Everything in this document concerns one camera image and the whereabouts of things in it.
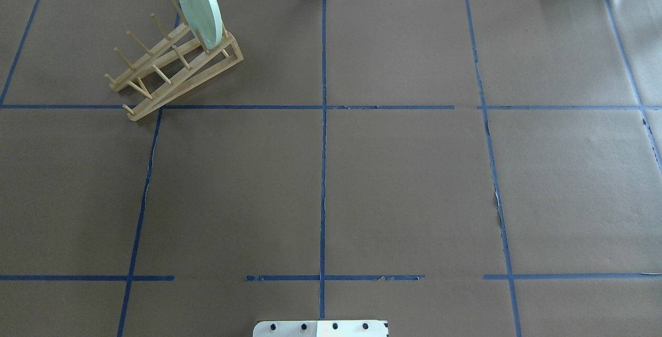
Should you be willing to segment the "white metal base plate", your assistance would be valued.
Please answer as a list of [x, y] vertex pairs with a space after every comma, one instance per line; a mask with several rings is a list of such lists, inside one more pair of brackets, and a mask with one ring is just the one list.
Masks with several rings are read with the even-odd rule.
[[389, 336], [385, 320], [278, 320], [258, 322], [253, 336]]

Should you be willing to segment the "wooden plate rack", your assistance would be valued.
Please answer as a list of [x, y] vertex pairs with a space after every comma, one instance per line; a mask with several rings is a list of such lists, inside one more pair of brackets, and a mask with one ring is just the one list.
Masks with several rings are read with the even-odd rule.
[[201, 31], [191, 28], [177, 0], [171, 0], [182, 22], [169, 33], [155, 14], [155, 22], [163, 38], [148, 48], [134, 33], [127, 31], [144, 55], [131, 62], [118, 48], [114, 52], [126, 65], [125, 71], [115, 78], [106, 73], [109, 87], [114, 92], [133, 89], [144, 99], [135, 106], [123, 104], [126, 116], [137, 122], [178, 97], [190, 92], [244, 60], [236, 38], [225, 27], [221, 29], [221, 42], [216, 47], [203, 42]]

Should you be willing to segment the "brown paper table cover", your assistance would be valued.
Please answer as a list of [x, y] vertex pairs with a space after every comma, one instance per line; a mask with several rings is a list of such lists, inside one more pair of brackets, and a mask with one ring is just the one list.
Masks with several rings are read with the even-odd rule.
[[660, 336], [660, 0], [218, 2], [132, 122], [170, 0], [2, 0], [2, 336]]

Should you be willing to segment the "light green plate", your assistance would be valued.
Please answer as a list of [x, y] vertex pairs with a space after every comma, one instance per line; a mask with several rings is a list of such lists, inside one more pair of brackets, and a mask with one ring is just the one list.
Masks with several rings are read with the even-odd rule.
[[220, 45], [224, 24], [217, 0], [179, 0], [192, 31], [199, 31], [209, 49]]

